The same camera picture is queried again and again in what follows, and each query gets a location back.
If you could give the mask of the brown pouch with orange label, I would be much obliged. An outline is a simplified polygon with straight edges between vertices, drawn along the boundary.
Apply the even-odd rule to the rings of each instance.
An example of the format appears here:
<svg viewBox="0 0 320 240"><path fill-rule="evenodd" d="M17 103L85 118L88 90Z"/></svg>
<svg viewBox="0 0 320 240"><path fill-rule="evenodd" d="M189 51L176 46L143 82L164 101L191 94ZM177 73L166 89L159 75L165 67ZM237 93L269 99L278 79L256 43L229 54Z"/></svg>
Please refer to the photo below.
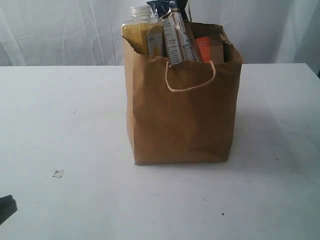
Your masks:
<svg viewBox="0 0 320 240"><path fill-rule="evenodd" d="M195 39L200 58L203 62L213 62L214 65L224 63L224 44L219 34Z"/></svg>

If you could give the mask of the small clear plastic scrap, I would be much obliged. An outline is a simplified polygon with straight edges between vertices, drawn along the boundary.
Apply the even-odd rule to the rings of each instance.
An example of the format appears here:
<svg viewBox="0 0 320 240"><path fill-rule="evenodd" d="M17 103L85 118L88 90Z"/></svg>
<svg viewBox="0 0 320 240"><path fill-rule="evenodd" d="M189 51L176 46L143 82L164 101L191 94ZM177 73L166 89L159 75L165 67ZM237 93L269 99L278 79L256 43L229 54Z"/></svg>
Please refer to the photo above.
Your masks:
<svg viewBox="0 0 320 240"><path fill-rule="evenodd" d="M56 179L60 179L62 178L64 175L64 170L63 169L60 169L60 170L55 170L54 174L52 175L53 178L56 178Z"/></svg>

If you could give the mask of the yellow millet plastic bottle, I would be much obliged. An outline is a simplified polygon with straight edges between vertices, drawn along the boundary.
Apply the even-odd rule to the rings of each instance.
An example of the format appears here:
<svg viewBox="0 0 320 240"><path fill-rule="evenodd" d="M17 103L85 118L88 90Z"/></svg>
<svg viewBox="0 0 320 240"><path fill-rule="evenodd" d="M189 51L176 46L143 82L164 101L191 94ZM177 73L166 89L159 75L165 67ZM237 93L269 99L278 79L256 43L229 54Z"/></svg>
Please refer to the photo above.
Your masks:
<svg viewBox="0 0 320 240"><path fill-rule="evenodd" d="M164 55L164 27L161 20L152 16L149 5L132 6L130 20L121 26L121 35L134 50L150 57Z"/></svg>

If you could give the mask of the white backdrop curtain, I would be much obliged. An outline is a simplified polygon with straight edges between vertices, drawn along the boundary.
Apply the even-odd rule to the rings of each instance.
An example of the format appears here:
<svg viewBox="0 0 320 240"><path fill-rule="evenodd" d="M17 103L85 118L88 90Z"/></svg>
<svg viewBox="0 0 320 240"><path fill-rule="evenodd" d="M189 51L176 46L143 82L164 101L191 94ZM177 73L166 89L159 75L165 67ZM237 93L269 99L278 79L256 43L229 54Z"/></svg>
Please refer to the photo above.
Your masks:
<svg viewBox="0 0 320 240"><path fill-rule="evenodd" d="M124 63L121 26L143 0L3 0L2 66ZM246 63L320 66L317 0L191 0L194 22L222 25Z"/></svg>

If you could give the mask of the noodle packet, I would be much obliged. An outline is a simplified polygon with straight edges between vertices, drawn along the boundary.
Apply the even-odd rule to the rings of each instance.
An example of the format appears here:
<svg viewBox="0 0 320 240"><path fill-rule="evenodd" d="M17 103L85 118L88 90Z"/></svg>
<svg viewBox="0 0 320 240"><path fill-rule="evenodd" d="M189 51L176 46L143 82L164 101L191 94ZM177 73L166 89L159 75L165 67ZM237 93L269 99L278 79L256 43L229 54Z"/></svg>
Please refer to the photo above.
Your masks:
<svg viewBox="0 0 320 240"><path fill-rule="evenodd" d="M186 13L187 0L151 0L147 2L163 24L165 52L170 65L199 61L195 37Z"/></svg>

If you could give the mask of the brown paper shopping bag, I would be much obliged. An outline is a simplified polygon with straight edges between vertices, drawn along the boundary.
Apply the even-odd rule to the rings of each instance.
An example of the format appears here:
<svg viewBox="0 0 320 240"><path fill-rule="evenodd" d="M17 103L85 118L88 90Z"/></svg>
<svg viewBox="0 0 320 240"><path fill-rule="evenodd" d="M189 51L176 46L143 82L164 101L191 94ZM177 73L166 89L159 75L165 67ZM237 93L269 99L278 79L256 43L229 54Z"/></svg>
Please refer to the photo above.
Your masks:
<svg viewBox="0 0 320 240"><path fill-rule="evenodd" d="M143 55L123 38L126 124L136 165L215 163L233 142L243 59L221 25L187 14L199 61L171 65ZM224 63L203 62L197 38L220 35Z"/></svg>

